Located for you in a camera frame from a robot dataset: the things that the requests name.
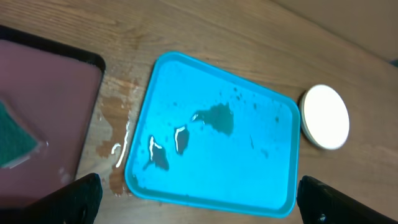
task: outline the green cloth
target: green cloth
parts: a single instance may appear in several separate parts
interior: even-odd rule
[[[0,167],[30,152],[36,145],[36,140],[10,117],[0,102]]]

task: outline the wooden table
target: wooden table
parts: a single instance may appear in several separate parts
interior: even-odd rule
[[[332,86],[348,107],[349,139],[342,149],[321,151],[302,137],[298,178],[312,175],[398,219],[398,69],[274,2],[0,0],[0,24],[106,61],[77,175],[97,172],[103,179],[96,223],[302,222],[297,207],[277,220],[141,200],[127,192],[123,167],[151,69],[169,50],[294,100],[314,84]],[[121,147],[111,154],[117,143]]]

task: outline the wooden surface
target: wooden surface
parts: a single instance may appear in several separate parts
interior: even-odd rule
[[[398,69],[274,2],[0,0],[0,24],[97,52],[106,61],[78,170],[78,177],[97,172],[103,178],[96,223],[302,222],[297,206],[276,220],[141,200],[123,188],[152,66],[169,50],[294,100],[314,84],[332,86],[348,107],[348,142],[320,151],[302,137],[298,178],[312,175],[398,219]],[[111,154],[117,143],[127,149],[119,167],[121,149]]]
[[[273,0],[384,60],[398,59],[396,0]]]

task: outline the white lid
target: white lid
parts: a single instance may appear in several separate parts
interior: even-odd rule
[[[340,95],[326,85],[315,85],[304,94],[301,105],[302,128],[316,146],[338,149],[346,142],[349,118]]]

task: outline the white round object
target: white round object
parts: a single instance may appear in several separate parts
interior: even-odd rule
[[[307,91],[301,102],[302,128],[316,146],[334,150],[346,142],[349,118],[340,95],[326,85],[315,85]]]

